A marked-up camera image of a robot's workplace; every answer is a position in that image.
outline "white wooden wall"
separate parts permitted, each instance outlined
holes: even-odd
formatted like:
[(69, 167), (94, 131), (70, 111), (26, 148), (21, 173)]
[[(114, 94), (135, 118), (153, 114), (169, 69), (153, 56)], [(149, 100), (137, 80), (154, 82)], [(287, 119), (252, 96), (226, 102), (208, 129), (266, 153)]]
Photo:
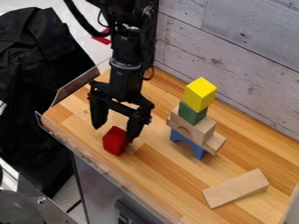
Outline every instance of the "white wooden wall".
[(160, 0), (156, 65), (299, 140), (298, 0)]

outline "block tower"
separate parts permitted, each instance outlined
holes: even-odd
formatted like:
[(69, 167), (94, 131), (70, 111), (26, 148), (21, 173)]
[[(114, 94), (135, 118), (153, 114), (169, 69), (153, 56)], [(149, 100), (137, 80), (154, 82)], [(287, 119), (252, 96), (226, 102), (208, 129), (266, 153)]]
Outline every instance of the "block tower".
[(187, 85), (184, 99), (171, 111), (167, 121), (171, 127), (170, 140), (189, 144), (198, 159), (206, 152), (216, 155), (226, 141), (215, 131), (216, 122), (206, 116), (216, 93), (217, 87), (205, 78), (195, 80)]

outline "green cube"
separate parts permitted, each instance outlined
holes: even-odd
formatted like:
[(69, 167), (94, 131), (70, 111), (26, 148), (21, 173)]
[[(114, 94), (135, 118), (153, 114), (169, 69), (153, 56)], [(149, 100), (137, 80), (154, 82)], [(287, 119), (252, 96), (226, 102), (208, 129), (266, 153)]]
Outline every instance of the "green cube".
[(188, 123), (194, 126), (205, 118), (207, 110), (208, 108), (205, 108), (200, 112), (196, 112), (191, 107), (189, 107), (184, 101), (181, 101), (179, 103), (178, 114), (180, 117), (184, 118)]

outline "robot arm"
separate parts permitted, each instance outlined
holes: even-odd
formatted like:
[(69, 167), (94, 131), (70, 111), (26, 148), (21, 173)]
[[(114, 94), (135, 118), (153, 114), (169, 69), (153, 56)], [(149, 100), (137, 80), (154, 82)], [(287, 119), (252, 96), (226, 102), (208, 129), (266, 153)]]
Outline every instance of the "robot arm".
[[(113, 56), (109, 83), (91, 82), (89, 95), (93, 126), (98, 129), (112, 109), (127, 117), (127, 140), (139, 137), (151, 121), (155, 105), (141, 94), (144, 73), (153, 66), (156, 44), (158, 0), (87, 0), (99, 7), (107, 20), (108, 32), (96, 31), (73, 4), (64, 0), (79, 23), (94, 37), (111, 35)], [(133, 109), (122, 104), (139, 106)]]

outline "wooden block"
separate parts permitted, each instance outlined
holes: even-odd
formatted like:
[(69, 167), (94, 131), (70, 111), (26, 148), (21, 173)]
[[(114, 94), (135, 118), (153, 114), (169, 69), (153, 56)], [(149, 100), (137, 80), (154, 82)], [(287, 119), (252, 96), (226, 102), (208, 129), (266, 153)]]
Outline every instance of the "wooden block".
[(127, 131), (113, 126), (103, 137), (104, 149), (119, 157), (126, 150), (128, 145), (126, 134)]
[(209, 207), (213, 209), (256, 193), (265, 192), (268, 186), (269, 183), (261, 170), (255, 169), (220, 185), (207, 188), (202, 193)]
[(281, 224), (297, 224), (299, 222), (299, 184), (292, 193), (289, 207), (282, 217)]
[(215, 99), (217, 87), (201, 77), (189, 85), (184, 91), (184, 102), (196, 112), (206, 109)]
[(216, 122), (210, 117), (205, 117), (195, 126), (191, 125), (178, 115), (178, 106), (171, 111), (167, 125), (198, 145), (203, 145), (212, 137), (216, 128)]
[(174, 142), (174, 143), (176, 141), (183, 141), (183, 142), (189, 144), (189, 146), (192, 147), (192, 149), (194, 151), (194, 156), (197, 159), (202, 159), (205, 156), (205, 154), (206, 154), (206, 150), (204, 150), (203, 148), (201, 148), (199, 145), (195, 144), (193, 141), (191, 141), (187, 137), (181, 135), (180, 133), (178, 133), (174, 129), (171, 130), (170, 140), (172, 142)]
[(194, 126), (206, 117), (207, 110), (208, 108), (205, 108), (200, 112), (196, 112), (191, 107), (189, 107), (184, 101), (181, 101), (179, 103), (178, 114), (180, 117), (183, 117), (188, 123)]
[(215, 131), (212, 137), (210, 137), (204, 143), (203, 148), (215, 156), (225, 142), (226, 142), (226, 138), (224, 136), (221, 136), (220, 133)]

